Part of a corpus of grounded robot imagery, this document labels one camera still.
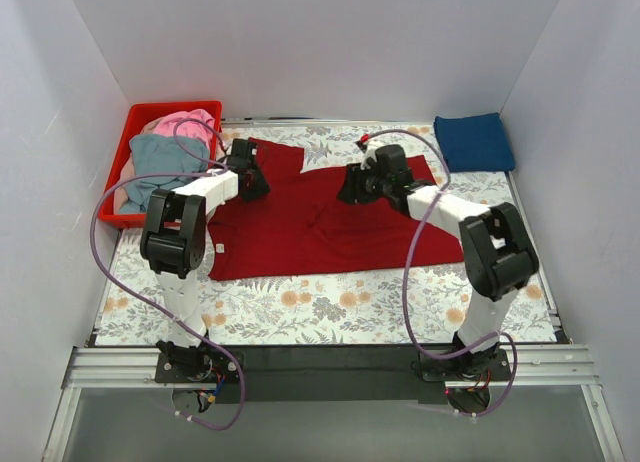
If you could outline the red t shirt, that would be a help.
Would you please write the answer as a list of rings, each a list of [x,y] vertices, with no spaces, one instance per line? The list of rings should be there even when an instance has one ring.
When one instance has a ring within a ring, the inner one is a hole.
[[[303,171],[304,151],[258,140],[270,186],[253,201],[220,206],[208,230],[215,281],[401,268],[418,226],[386,200],[348,205],[337,194],[344,167]]]

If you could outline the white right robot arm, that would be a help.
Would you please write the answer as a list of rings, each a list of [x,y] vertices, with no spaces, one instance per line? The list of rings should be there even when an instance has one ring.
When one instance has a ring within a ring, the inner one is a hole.
[[[355,205],[384,199],[393,210],[417,221],[420,229],[432,225],[457,239],[472,287],[467,312],[450,351],[421,354],[464,379],[479,377],[497,356],[512,302],[539,270],[518,209],[510,203],[471,202],[415,178],[397,144],[361,142],[358,147],[363,160],[347,165],[340,201]]]

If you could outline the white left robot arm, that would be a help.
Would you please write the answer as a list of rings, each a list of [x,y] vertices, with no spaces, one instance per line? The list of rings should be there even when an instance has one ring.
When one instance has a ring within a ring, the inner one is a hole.
[[[210,169],[182,187],[157,189],[149,199],[140,253],[155,274],[170,313],[169,334],[157,347],[172,369],[193,382],[205,380],[214,367],[197,294],[207,226],[226,202],[236,197],[255,200],[269,193],[258,155],[256,141],[235,139],[222,158],[225,170]]]

